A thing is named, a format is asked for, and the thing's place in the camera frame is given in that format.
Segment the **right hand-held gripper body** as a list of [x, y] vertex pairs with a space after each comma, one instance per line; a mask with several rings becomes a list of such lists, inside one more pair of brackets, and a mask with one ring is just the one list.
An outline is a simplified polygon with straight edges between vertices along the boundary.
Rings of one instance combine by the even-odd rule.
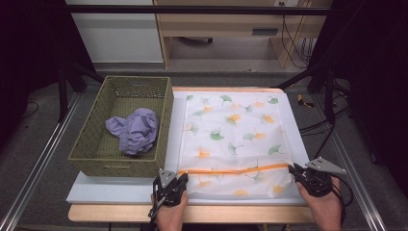
[[305, 177], [305, 188], [311, 196], [325, 196], [332, 187], [333, 174], [346, 174], [346, 170], [318, 157], [305, 165], [302, 175]]

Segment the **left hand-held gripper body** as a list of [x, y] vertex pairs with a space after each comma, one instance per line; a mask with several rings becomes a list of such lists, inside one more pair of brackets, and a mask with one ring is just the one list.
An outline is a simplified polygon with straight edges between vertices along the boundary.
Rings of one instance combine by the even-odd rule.
[[177, 206], [181, 202], [182, 193], [187, 189], [180, 185], [177, 174], [170, 170], [160, 169], [153, 182], [153, 195], [158, 207]]

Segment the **purple garment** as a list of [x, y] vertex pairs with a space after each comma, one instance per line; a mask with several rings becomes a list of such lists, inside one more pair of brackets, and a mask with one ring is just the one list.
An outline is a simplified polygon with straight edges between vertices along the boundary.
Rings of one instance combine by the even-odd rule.
[[147, 108], [138, 108], [127, 117], [113, 116], [105, 121], [106, 129], [119, 139], [119, 151], [130, 156], [147, 153], [153, 147], [159, 125], [156, 113]]

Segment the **white leaf-print laundry bag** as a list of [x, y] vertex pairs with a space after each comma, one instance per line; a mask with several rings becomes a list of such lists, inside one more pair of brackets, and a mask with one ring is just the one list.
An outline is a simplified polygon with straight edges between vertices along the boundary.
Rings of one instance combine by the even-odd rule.
[[195, 198], [279, 198], [292, 153], [278, 93], [189, 92], [179, 171]]

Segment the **green woven basket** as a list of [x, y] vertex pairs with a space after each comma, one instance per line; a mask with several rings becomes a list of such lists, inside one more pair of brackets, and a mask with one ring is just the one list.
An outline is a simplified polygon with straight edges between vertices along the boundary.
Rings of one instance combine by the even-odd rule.
[[[68, 161], [87, 176], [155, 176], [165, 166], [173, 99], [168, 77], [106, 77]], [[119, 138], [108, 131], [105, 121], [129, 116], [138, 108], [155, 112], [160, 126], [153, 147], [132, 157], [119, 150]]]

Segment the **person's left hand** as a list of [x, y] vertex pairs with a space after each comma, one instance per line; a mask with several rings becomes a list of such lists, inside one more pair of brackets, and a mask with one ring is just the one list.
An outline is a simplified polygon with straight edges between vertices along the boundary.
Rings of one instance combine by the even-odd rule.
[[159, 231], [182, 231], [183, 216], [188, 202], [188, 193], [183, 192], [179, 205], [173, 207], [162, 206], [158, 210], [156, 217]]

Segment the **person's right hand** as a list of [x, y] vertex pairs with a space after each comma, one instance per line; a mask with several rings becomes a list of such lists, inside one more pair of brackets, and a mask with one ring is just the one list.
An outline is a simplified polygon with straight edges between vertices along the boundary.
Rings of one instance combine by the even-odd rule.
[[333, 193], [326, 196], [314, 197], [308, 194], [301, 183], [296, 183], [299, 194], [307, 202], [311, 209], [315, 224], [320, 231], [342, 230], [342, 202]]

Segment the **white table board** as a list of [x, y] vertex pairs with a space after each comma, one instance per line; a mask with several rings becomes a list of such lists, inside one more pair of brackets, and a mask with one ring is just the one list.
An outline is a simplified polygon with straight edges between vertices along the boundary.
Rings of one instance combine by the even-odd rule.
[[[182, 174], [179, 171], [179, 158], [180, 158], [180, 147], [182, 132], [184, 128], [184, 115], [186, 110], [186, 97], [189, 92], [195, 91], [178, 91], [175, 94], [175, 99], [172, 106], [171, 121], [169, 125], [169, 134], [167, 140], [166, 148], [166, 161], [165, 168], [170, 171], [176, 171]], [[309, 158], [307, 156], [303, 141], [297, 130], [297, 125], [294, 120], [293, 112], [289, 99], [286, 93], [284, 92], [267, 92], [267, 93], [278, 93], [281, 95], [281, 100], [283, 105], [281, 106], [282, 121], [284, 123], [286, 136], [288, 139], [288, 147], [292, 153], [292, 165], [294, 162], [306, 163]], [[238, 205], [238, 204], [285, 204], [285, 205], [295, 205], [301, 204], [303, 202], [301, 196], [299, 195], [297, 186], [294, 182], [293, 176], [292, 182], [289, 185], [289, 192], [284, 197], [279, 198], [234, 198], [234, 199], [210, 199], [210, 198], [195, 198], [192, 197], [188, 192], [187, 184], [187, 193], [190, 198], [190, 202], [194, 205]]]

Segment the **yellow and black floor object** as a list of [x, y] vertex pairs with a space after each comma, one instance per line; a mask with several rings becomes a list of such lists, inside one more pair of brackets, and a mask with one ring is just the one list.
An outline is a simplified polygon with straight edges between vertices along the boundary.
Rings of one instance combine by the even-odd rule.
[[315, 108], [314, 103], [304, 101], [302, 94], [297, 95], [297, 102], [298, 105], [305, 106], [307, 108]]

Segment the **black metal stand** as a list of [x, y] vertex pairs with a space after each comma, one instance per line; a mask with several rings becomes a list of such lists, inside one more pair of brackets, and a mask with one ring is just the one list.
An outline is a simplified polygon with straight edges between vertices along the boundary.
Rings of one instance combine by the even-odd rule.
[[77, 63], [65, 63], [59, 67], [57, 71], [60, 99], [59, 121], [63, 121], [68, 114], [66, 84], [69, 84], [76, 92], [84, 92], [87, 85], [83, 80], [83, 76], [88, 76], [98, 83], [104, 81], [104, 78], [99, 76], [95, 71]]
[[328, 122], [335, 124], [335, 115], [333, 110], [333, 82], [334, 76], [329, 64], [313, 64], [309, 65], [305, 70], [296, 74], [293, 78], [276, 86], [277, 89], [284, 90], [289, 86], [303, 80], [306, 77], [311, 77], [312, 80], [307, 86], [307, 91], [316, 93], [321, 88], [324, 88], [324, 115]]

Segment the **black curtain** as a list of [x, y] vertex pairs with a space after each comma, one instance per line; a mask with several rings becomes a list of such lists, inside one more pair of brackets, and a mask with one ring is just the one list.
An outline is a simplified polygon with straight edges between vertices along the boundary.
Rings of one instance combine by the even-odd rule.
[[16, 130], [28, 96], [58, 81], [64, 61], [93, 71], [65, 0], [0, 0], [0, 147]]
[[312, 62], [327, 60], [351, 87], [350, 106], [371, 151], [408, 196], [408, 0], [333, 0]]

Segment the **white cabinet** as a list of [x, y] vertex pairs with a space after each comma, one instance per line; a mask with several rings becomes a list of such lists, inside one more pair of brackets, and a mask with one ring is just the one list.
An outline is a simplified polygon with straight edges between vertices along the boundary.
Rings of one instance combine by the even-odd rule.
[[161, 63], [154, 13], [73, 13], [94, 63]]

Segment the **light wooden desk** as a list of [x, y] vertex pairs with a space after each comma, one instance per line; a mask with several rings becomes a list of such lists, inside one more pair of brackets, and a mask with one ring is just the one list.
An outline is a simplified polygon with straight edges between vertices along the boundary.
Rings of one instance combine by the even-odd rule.
[[[152, 0], [156, 6], [240, 6], [329, 8], [333, 0]], [[301, 39], [316, 39], [325, 17], [323, 15], [267, 15], [267, 14], [177, 14], [156, 15], [162, 50], [169, 60], [170, 41], [177, 37], [264, 37], [270, 40], [281, 67], [286, 67]]]

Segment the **black horizontal bar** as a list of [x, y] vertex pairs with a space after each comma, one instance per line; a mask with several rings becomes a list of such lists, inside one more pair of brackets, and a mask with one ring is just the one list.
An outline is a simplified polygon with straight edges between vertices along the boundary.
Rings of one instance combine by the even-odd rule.
[[71, 13], [178, 13], [178, 14], [270, 14], [329, 15], [330, 8], [238, 7], [238, 6], [124, 6], [67, 5]]

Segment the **aluminium floor rail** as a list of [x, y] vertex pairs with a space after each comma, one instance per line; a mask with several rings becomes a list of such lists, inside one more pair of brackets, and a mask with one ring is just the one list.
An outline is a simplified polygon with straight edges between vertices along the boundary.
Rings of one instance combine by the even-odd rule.
[[333, 161], [346, 170], [346, 175], [340, 177], [345, 201], [350, 197], [353, 201], [345, 207], [344, 230], [353, 231], [388, 231], [380, 216], [369, 190], [359, 174], [357, 162], [353, 160], [353, 153], [349, 151], [345, 142], [348, 138], [356, 141], [354, 147], [360, 147], [359, 139], [353, 134], [353, 120], [348, 117], [350, 109], [342, 96], [335, 95], [333, 102], [335, 124], [324, 122], [322, 125], [322, 142], [314, 152], [314, 157], [321, 156]]
[[0, 231], [13, 231], [18, 221], [20, 220], [28, 202], [30, 201], [44, 171], [46, 170], [49, 161], [53, 157], [56, 148], [58, 147], [62, 136], [68, 126], [73, 114], [75, 113], [78, 103], [81, 99], [80, 93], [73, 93], [72, 98], [68, 104], [67, 113], [61, 121], [59, 121], [48, 139], [46, 145], [42, 149], [33, 169], [26, 178], [25, 183], [12, 207], [3, 216], [0, 221]]

